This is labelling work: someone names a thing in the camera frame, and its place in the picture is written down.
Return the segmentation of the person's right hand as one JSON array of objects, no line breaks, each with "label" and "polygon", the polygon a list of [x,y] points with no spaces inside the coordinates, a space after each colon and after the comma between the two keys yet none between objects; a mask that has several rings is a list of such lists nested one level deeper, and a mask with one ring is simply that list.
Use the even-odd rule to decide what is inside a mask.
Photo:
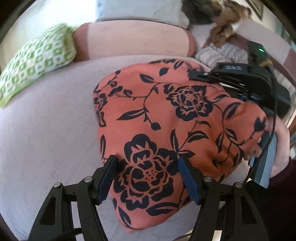
[{"label": "person's right hand", "polygon": [[[290,160],[290,132],[285,126],[284,122],[278,116],[276,117],[275,121],[274,133],[277,137],[277,143],[271,177],[274,177],[283,171],[287,167]],[[259,146],[260,142],[261,137],[257,140],[257,143],[254,144],[251,149],[244,154],[243,159],[245,161],[249,161],[251,157],[260,156],[262,153],[262,148]]]}]

